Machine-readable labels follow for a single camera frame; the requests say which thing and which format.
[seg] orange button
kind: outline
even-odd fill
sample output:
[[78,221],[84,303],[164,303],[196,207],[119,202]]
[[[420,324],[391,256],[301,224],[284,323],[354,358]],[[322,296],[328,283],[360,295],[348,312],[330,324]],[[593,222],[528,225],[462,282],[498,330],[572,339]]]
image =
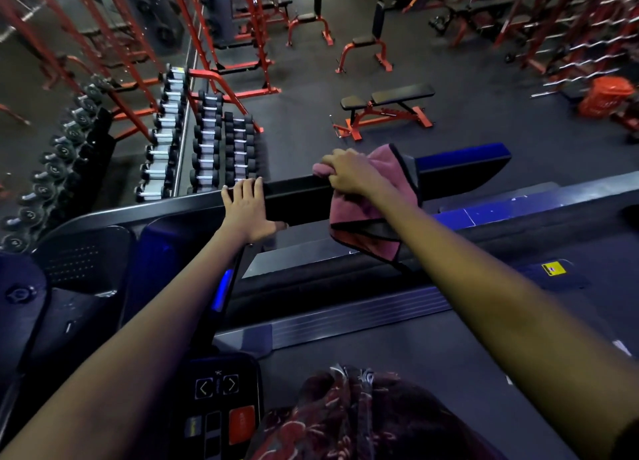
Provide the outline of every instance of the orange button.
[[244,443],[255,432],[255,408],[244,406],[229,411],[229,445]]

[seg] yellow sticker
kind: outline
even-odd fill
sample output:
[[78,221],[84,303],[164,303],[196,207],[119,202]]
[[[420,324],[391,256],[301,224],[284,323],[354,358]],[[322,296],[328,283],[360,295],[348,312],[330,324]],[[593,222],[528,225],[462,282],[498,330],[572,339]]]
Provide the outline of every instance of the yellow sticker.
[[564,273],[568,273],[565,270],[565,268],[561,266],[561,263],[557,261],[554,261],[551,263],[544,263],[542,267],[544,268],[546,273],[550,275],[551,277],[555,277],[555,275],[563,275]]

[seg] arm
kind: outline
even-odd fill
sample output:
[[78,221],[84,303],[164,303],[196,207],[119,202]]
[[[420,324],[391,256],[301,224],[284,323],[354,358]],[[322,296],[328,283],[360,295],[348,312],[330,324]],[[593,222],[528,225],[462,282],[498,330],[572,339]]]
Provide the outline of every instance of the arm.
[[284,227],[266,220],[263,183],[226,187],[226,217],[202,251],[87,359],[0,454],[0,460],[117,459],[187,350],[217,283],[246,243]]
[[639,417],[639,368],[504,263],[407,202],[363,155],[335,150],[334,188],[368,198],[476,338],[584,459]]

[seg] left hand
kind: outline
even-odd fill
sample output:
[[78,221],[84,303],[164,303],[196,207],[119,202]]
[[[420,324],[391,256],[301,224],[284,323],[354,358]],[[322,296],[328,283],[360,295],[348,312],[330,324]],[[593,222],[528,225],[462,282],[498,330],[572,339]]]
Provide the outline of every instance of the left hand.
[[226,208],[222,227],[237,230],[246,243],[255,243],[288,228],[284,222],[267,220],[262,178],[238,181],[233,188],[233,199],[228,186],[224,186],[222,201]]

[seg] towel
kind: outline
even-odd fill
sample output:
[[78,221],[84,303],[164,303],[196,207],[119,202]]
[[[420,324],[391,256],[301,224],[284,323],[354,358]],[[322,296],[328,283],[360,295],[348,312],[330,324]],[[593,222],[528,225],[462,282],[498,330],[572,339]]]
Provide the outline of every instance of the towel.
[[[372,166],[415,206],[421,206],[417,168],[411,157],[402,156],[395,145],[386,144],[368,156]],[[327,164],[313,165],[313,174],[328,178],[335,169]],[[381,213],[362,196],[335,191],[330,205],[330,235],[337,242],[382,261],[397,260],[401,240]]]

